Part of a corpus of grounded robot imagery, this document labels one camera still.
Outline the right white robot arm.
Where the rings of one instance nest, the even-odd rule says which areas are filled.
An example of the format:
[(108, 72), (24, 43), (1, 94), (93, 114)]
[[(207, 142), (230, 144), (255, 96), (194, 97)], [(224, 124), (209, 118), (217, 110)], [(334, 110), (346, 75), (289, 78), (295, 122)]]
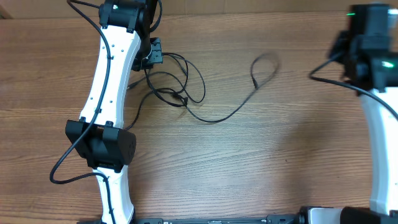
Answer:
[(373, 166), (369, 207), (302, 207), (293, 223), (397, 223), (397, 52), (391, 34), (397, 9), (355, 4), (347, 16), (348, 28), (328, 61), (308, 77), (354, 90), (361, 100)]

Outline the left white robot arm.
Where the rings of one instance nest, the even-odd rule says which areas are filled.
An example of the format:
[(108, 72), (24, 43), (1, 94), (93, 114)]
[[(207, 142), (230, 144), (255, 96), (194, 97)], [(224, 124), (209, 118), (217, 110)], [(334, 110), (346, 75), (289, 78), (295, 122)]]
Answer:
[(132, 71), (163, 61), (158, 38), (150, 37), (160, 23), (160, 1), (105, 1), (98, 7), (98, 62), (88, 99), (76, 121), (67, 121), (71, 148), (92, 168), (103, 205), (98, 223), (134, 223), (128, 167), (136, 137), (125, 130), (124, 102)]

